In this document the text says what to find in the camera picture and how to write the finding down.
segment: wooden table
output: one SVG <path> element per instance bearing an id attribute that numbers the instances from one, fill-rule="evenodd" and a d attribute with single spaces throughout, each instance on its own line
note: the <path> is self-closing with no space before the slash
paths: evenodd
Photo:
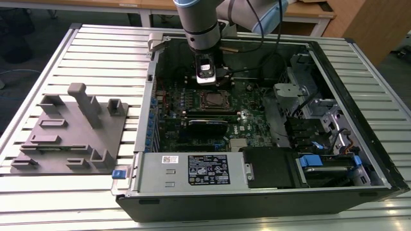
<path id="1" fill-rule="evenodd" d="M 149 22 L 149 24 L 142 24 L 144 27 L 150 27 L 149 15 L 164 14 L 164 15 L 177 15 L 176 7 L 172 0 L 141 0 L 140 6 L 146 10 L 145 14 L 141 15 L 141 21 Z M 327 28 L 329 20 L 335 18 L 333 12 L 323 11 L 317 3 L 303 3 L 296 2 L 291 4 L 284 13 L 284 22 L 299 22 L 299 23 L 312 23 L 315 24 L 311 36 L 320 37 Z"/>
<path id="2" fill-rule="evenodd" d="M 152 27 L 152 15 L 177 15 L 172 0 L 0 0 L 0 7 L 46 10 L 137 13 L 142 27 Z M 284 22 L 315 24 L 311 36 L 320 37 L 333 12 L 324 12 L 316 3 L 296 2 L 287 8 Z"/>
<path id="3" fill-rule="evenodd" d="M 0 7 L 138 13 L 141 0 L 0 0 Z"/>

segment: table leg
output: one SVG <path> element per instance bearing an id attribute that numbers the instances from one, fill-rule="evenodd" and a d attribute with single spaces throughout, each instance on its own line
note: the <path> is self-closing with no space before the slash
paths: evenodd
<path id="1" fill-rule="evenodd" d="M 325 28 L 328 26 L 329 19 L 328 18 L 321 18 L 319 23 L 315 25 L 313 30 L 311 32 L 312 37 L 320 37 L 323 36 L 323 33 L 325 31 Z"/>
<path id="2" fill-rule="evenodd" d="M 46 12 L 49 13 L 50 19 L 57 18 L 57 10 L 46 10 Z"/>
<path id="3" fill-rule="evenodd" d="M 152 27 L 152 14 L 149 10 L 141 9 L 140 10 L 140 17 L 141 17 L 141 26 L 142 27 Z"/>

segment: capacitor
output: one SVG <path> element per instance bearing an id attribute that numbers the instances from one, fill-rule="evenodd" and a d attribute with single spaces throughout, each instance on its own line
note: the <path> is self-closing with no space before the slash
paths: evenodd
<path id="1" fill-rule="evenodd" d="M 255 88 L 251 86 L 251 84 L 247 85 L 245 91 L 251 92 Z"/>

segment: barcode sticker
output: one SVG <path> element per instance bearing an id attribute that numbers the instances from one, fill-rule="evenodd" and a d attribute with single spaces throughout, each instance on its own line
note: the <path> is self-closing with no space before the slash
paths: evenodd
<path id="1" fill-rule="evenodd" d="M 177 164 L 178 163 L 178 156 L 177 155 L 164 155 L 161 158 L 162 164 Z"/>
<path id="2" fill-rule="evenodd" d="M 120 6 L 128 6 L 128 7 L 137 7 L 137 4 L 122 4 L 122 3 L 120 3 L 118 5 Z"/>

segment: white label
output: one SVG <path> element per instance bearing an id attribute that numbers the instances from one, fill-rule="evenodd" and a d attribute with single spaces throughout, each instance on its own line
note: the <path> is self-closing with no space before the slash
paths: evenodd
<path id="1" fill-rule="evenodd" d="M 178 156 L 177 155 L 164 155 L 161 158 L 162 164 L 177 164 L 178 163 Z"/>
<path id="2" fill-rule="evenodd" d="M 136 4 L 122 4 L 122 3 L 120 3 L 118 5 L 120 5 L 120 6 L 128 6 L 128 7 L 137 7 Z"/>
<path id="3" fill-rule="evenodd" d="M 320 17 L 320 18 L 332 18 L 333 15 L 320 14 L 319 17 Z"/>

